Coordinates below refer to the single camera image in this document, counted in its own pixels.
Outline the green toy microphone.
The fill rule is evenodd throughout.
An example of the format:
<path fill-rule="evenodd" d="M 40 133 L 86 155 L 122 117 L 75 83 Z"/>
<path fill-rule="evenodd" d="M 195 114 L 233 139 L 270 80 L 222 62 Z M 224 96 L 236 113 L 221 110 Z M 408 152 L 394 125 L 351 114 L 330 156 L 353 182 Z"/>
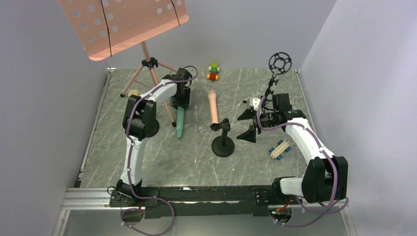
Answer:
<path fill-rule="evenodd" d="M 176 132 L 177 132 L 177 138 L 181 138 L 183 134 L 183 126 L 184 126 L 184 107 L 178 106 L 177 107 L 177 126 L 176 126 Z"/>

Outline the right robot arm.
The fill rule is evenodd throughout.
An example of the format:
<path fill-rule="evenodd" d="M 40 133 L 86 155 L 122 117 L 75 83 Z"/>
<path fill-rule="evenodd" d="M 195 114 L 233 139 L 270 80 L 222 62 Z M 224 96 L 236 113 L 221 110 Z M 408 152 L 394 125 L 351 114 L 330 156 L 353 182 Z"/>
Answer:
<path fill-rule="evenodd" d="M 272 97 L 272 109 L 264 113 L 265 97 L 250 97 L 244 104 L 246 110 L 238 120 L 252 120 L 249 129 L 238 135 L 239 140 L 255 143 L 262 131 L 281 128 L 301 151 L 307 168 L 303 177 L 279 177 L 272 184 L 278 197 L 297 196 L 308 203 L 342 200 L 347 195 L 348 161 L 336 156 L 313 132 L 306 115 L 294 110 L 287 93 Z"/>

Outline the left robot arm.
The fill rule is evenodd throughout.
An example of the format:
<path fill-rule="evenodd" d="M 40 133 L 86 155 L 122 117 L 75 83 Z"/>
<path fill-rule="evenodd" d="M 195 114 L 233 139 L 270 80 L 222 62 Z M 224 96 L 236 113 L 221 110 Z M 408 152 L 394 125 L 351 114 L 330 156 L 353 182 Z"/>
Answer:
<path fill-rule="evenodd" d="M 156 111 L 168 99 L 175 103 L 189 101 L 189 86 L 194 76 L 185 68 L 166 75 L 152 89 L 128 98 L 122 127 L 126 136 L 126 156 L 116 190 L 133 199 L 141 198 L 142 164 L 146 144 L 159 132 Z"/>

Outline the yellow toy microphone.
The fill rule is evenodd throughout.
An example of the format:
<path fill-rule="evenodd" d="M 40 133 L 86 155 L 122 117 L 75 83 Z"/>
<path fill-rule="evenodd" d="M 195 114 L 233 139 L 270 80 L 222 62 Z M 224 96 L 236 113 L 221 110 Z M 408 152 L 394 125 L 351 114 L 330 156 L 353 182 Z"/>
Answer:
<path fill-rule="evenodd" d="M 141 92 L 139 91 L 139 90 L 137 90 L 137 89 L 133 89 L 133 90 L 130 90 L 129 92 L 128 92 L 128 97 L 129 98 L 131 98 L 131 97 L 133 97 L 133 98 L 138 98 L 138 97 L 140 97 L 141 96 Z"/>

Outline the black mic stand with clip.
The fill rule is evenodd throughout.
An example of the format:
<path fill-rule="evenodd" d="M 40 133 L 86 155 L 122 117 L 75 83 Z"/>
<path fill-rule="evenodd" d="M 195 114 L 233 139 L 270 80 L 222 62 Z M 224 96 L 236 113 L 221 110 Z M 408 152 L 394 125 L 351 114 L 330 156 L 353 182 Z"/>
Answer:
<path fill-rule="evenodd" d="M 213 123 L 210 126 L 212 131 L 222 130 L 222 134 L 213 139 L 211 149 L 216 156 L 228 157 L 235 150 L 234 141 L 228 136 L 231 131 L 231 124 L 228 118 L 224 118 L 220 123 Z"/>

